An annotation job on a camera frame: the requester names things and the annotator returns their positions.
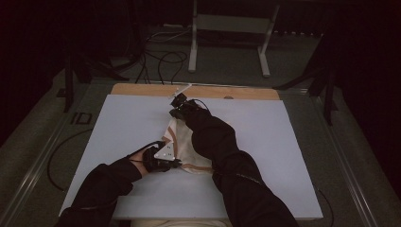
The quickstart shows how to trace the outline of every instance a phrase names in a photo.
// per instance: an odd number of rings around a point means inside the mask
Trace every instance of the white table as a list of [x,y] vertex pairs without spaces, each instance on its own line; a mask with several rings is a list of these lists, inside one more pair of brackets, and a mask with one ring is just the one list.
[[[147,92],[152,88],[147,85],[137,87],[147,88]],[[255,95],[266,93],[266,90],[254,90],[256,92],[251,93]],[[199,99],[206,103],[212,114],[235,128],[238,146],[252,155],[266,184],[295,218],[323,217],[281,100],[200,96]],[[170,119],[170,102],[166,96],[109,95],[62,209],[71,205],[84,178],[98,164],[110,164],[149,142],[160,140]],[[211,175],[193,175],[172,169],[166,173],[151,173],[134,183],[131,193],[119,198],[113,217],[222,219],[227,218],[227,214]]]

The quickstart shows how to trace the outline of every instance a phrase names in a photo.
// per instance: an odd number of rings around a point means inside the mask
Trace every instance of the small device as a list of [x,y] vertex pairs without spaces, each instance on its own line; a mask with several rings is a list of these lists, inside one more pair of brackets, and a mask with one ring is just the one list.
[[148,172],[166,172],[181,165],[181,160],[174,157],[174,144],[164,141],[154,142],[157,148],[147,148],[143,154],[143,163]]

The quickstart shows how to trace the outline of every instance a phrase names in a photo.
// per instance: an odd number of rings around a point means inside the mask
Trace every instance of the table leg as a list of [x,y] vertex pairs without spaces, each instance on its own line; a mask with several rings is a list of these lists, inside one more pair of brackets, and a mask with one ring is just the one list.
[[270,77],[270,70],[269,70],[269,66],[268,66],[268,61],[266,59],[266,49],[268,48],[269,40],[270,40],[271,34],[273,32],[273,29],[274,29],[274,22],[275,22],[275,19],[277,17],[277,13],[278,13],[278,9],[279,8],[280,8],[279,5],[277,5],[275,7],[274,13],[270,18],[270,23],[269,23],[269,26],[268,26],[268,30],[267,30],[267,32],[265,34],[265,37],[266,37],[265,42],[263,42],[262,46],[259,46],[257,48],[257,52],[258,52],[259,60],[260,60],[260,66],[262,68],[262,76],[264,78]]
[[198,43],[197,43],[197,0],[194,0],[194,12],[192,17],[192,44],[191,53],[189,54],[189,65],[188,71],[190,73],[195,73],[197,70],[197,54],[198,54]]

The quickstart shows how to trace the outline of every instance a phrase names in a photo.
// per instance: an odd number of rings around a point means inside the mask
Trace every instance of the floor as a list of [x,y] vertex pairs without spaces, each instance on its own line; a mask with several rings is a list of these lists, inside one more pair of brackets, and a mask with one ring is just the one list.
[[[184,54],[189,54],[189,41],[190,37],[183,35],[168,42],[148,43],[147,70],[139,82],[161,83],[162,78],[165,83],[173,79],[173,83],[270,88],[300,76],[319,43],[316,38],[274,34],[267,51],[271,77],[266,79],[261,76],[253,40],[200,42],[194,74],[186,70],[188,60],[181,65]],[[164,60],[176,63],[160,62],[171,51],[180,57],[169,54]],[[143,68],[141,63],[120,75],[135,82]],[[63,87],[61,71],[53,88],[1,147],[0,226],[52,226],[57,221],[65,193],[50,183],[47,170],[50,169],[49,175],[56,185],[61,189],[68,187],[90,137],[88,130],[95,125],[106,95],[117,83],[98,72],[94,75],[90,84],[76,82],[75,104],[69,113],[64,113],[64,99],[56,97]],[[320,98],[310,97],[306,92],[309,82],[279,91],[324,215],[322,219],[300,220],[300,225],[400,226],[400,201],[343,102],[340,88],[336,88],[334,95],[333,126],[328,126],[322,117]],[[93,118],[89,124],[77,124],[73,121],[74,113],[91,114]]]

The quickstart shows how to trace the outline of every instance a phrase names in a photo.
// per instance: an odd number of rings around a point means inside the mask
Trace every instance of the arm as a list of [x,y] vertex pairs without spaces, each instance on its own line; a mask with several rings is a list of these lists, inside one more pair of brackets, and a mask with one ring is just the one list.
[[131,161],[142,161],[143,152],[92,170],[56,226],[109,226],[117,198],[129,194],[132,183],[148,173],[142,163]]
[[213,180],[234,226],[298,226],[284,203],[263,183],[251,155],[239,150],[232,127],[198,110],[186,119],[196,152],[211,159]]

